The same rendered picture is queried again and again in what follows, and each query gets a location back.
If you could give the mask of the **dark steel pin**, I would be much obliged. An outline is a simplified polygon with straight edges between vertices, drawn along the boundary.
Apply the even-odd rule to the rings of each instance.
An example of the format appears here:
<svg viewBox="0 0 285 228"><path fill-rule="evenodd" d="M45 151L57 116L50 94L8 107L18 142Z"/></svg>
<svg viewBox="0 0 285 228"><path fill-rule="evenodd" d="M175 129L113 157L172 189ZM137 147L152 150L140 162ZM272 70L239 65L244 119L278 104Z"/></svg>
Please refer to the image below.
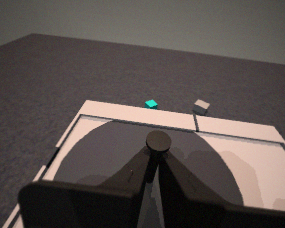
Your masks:
<svg viewBox="0 0 285 228"><path fill-rule="evenodd" d="M171 146L170 136L159 130L150 132L146 137L146 146L151 151L146 183L152 183L159 164L161 154L166 153Z"/></svg>

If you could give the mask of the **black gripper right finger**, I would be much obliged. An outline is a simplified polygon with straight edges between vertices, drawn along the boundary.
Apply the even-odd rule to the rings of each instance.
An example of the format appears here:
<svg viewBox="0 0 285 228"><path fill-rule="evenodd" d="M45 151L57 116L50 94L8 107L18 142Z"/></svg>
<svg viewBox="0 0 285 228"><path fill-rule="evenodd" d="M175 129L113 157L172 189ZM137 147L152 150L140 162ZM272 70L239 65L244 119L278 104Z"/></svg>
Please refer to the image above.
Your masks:
<svg viewBox="0 0 285 228"><path fill-rule="evenodd" d="M158 176L165 228L285 228L285 211L226 201L169 151Z"/></svg>

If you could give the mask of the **small teal block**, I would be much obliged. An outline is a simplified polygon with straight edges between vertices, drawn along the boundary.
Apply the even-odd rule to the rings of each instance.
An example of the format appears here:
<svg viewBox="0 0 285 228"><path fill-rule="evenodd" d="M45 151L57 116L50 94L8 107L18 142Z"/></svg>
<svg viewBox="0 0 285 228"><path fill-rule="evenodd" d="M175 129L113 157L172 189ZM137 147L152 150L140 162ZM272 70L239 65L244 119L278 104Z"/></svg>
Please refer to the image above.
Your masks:
<svg viewBox="0 0 285 228"><path fill-rule="evenodd" d="M145 102L145 108L147 108L147 109L157 110L157 106L158 106L158 104L156 102L154 102L153 100Z"/></svg>

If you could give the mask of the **dark grey round disc with small centre hole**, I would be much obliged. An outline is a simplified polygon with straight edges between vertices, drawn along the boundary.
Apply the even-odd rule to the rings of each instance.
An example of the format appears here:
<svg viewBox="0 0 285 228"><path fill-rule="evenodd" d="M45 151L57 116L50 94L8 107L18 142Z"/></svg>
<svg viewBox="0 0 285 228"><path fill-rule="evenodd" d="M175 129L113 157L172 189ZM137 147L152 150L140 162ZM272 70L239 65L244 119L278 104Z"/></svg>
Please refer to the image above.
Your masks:
<svg viewBox="0 0 285 228"><path fill-rule="evenodd" d="M53 180L98 186L123 168L155 130L171 138L168 150L198 179L226 201L244 206L243 196L221 155L193 131L109 121L87 133L69 150ZM158 167L152 183L146 183L137 228L165 228Z"/></svg>

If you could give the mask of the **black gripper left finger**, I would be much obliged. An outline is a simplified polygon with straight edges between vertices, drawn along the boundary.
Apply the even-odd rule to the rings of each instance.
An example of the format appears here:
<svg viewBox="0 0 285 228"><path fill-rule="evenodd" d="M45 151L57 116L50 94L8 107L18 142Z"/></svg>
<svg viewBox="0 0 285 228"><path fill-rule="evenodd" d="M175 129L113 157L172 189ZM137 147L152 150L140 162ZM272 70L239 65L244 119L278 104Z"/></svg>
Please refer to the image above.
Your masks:
<svg viewBox="0 0 285 228"><path fill-rule="evenodd" d="M151 151L144 146L98 186L41 179L18 193L24 228L137 228Z"/></svg>

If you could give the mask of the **grey square tray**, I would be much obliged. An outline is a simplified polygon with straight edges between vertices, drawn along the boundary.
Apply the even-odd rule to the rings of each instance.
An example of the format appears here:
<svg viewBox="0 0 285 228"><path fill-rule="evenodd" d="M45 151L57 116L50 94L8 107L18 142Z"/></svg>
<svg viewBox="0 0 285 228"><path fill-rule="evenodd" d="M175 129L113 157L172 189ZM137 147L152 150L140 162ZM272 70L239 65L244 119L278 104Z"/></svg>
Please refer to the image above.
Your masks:
<svg viewBox="0 0 285 228"><path fill-rule="evenodd" d="M33 181L53 180L74 144L113 120L195 132L232 171L244 206L285 211L285 141L273 126L89 100Z"/></svg>

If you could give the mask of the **small grey cube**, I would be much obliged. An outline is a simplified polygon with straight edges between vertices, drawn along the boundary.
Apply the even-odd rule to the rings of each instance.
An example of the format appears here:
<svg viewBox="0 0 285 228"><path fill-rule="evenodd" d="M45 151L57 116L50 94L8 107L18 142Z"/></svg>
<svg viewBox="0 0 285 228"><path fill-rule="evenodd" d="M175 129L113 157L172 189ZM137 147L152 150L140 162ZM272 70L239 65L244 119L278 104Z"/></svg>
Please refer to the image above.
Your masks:
<svg viewBox="0 0 285 228"><path fill-rule="evenodd" d="M208 107L209 107L209 103L206 103L202 100L197 100L197 102L194 104L194 107L192 110L197 111L201 114L205 114L205 112L207 111Z"/></svg>

